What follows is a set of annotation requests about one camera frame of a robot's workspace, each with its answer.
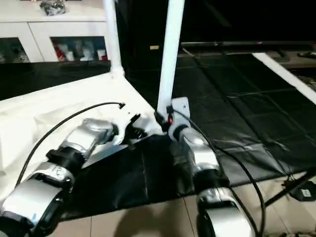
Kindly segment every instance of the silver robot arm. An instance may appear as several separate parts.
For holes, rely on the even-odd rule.
[[[167,111],[172,109],[190,116],[187,99],[172,100],[172,107]],[[229,180],[207,141],[181,115],[170,113],[168,121],[170,138],[179,143],[190,163],[197,194],[199,237],[254,237],[255,232],[231,193]]]
[[[34,173],[4,201],[0,213],[0,236],[47,236],[56,228],[76,176],[96,146],[113,140],[118,128],[104,120],[85,119],[62,142],[47,153]]]

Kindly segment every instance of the black tablecloth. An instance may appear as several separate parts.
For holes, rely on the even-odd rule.
[[[154,108],[159,69],[160,61],[153,59],[131,62],[126,70],[126,78]],[[98,75],[107,68],[87,63],[44,63],[1,65],[0,70],[4,72],[1,84],[5,87],[0,85],[4,99]],[[316,106],[252,55],[197,60],[179,57],[173,97],[181,96],[188,97],[191,118],[210,140],[237,156],[255,180],[316,168]],[[229,157],[218,153],[218,159],[233,186],[249,182]],[[85,168],[63,218],[191,194],[193,188],[187,173],[187,162],[167,136],[149,137],[134,150],[122,150]]]

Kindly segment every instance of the white cabinet top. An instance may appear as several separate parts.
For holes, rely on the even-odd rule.
[[[46,16],[40,1],[0,0],[0,22],[105,21],[102,0],[66,1],[66,13]]]

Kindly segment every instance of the black cable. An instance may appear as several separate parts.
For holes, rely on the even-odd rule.
[[[123,108],[125,106],[124,103],[119,103],[119,102],[105,102],[105,103],[101,103],[101,104],[96,104],[96,105],[92,105],[88,108],[85,108],[83,110],[80,110],[76,113],[74,113],[73,115],[70,115],[69,117],[65,118],[64,120],[62,120],[60,123],[58,123],[56,126],[54,126],[51,130],[49,130],[36,144],[35,146],[33,147],[33,149],[31,150],[29,156],[27,157],[24,165],[23,165],[23,168],[21,170],[21,173],[19,175],[19,178],[16,182],[16,185],[15,187],[17,187],[20,183],[21,183],[21,180],[23,178],[23,175],[25,173],[25,170],[26,168],[28,167],[28,164],[32,158],[32,156],[34,155],[35,151],[37,150],[37,148],[40,146],[40,144],[53,132],[55,131],[57,128],[59,128],[61,125],[63,125],[65,122],[67,122],[68,120],[72,119],[73,117],[79,115],[79,114],[82,114],[83,112],[86,112],[88,110],[91,110],[93,108],[96,108],[96,107],[99,107],[99,106],[103,106],[103,105],[119,105],[119,108]]]
[[[260,192],[260,189],[256,183],[256,181],[253,179],[253,177],[251,176],[251,174],[249,173],[248,169],[244,166],[244,164],[235,156],[233,156],[232,154],[230,154],[229,152],[226,152],[225,150],[223,150],[220,147],[214,146],[211,144],[211,142],[209,141],[209,139],[207,138],[207,136],[205,135],[205,133],[199,128],[198,125],[196,125],[189,117],[185,116],[183,113],[173,109],[174,112],[180,114],[182,117],[184,117],[187,121],[189,121],[192,126],[194,127],[194,129],[196,129],[200,134],[202,134],[202,136],[205,138],[205,140],[207,141],[208,145],[210,146],[211,149],[213,149],[214,151],[219,150],[220,152],[224,153],[225,155],[229,156],[230,158],[232,158],[233,160],[235,160],[240,167],[243,169],[243,171],[246,173],[246,175],[248,176],[250,182],[252,183],[253,187],[255,188],[259,200],[260,200],[260,206],[261,206],[261,224],[260,224],[260,230],[257,230],[256,224],[253,220],[253,218],[251,217],[249,211],[246,209],[246,207],[243,205],[243,203],[241,202],[241,200],[238,198],[237,194],[233,191],[233,189],[231,189],[234,197],[236,198],[237,202],[239,203],[239,205],[241,206],[241,208],[243,209],[243,211],[245,212],[246,216],[248,217],[250,224],[253,226],[254,231],[256,232],[256,236],[258,237],[262,237],[263,233],[264,233],[264,229],[265,229],[265,225],[266,225],[266,207],[265,207],[265,202],[264,199],[262,197],[262,194]]]

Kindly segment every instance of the tiled floor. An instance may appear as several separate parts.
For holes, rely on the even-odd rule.
[[[265,199],[281,190],[282,180],[259,184]],[[254,188],[245,185],[235,191],[259,225],[261,211]],[[197,237],[197,213],[196,198],[191,196],[63,222],[51,237]],[[267,208],[267,234],[310,232],[315,226],[316,202],[302,203],[283,197]]]

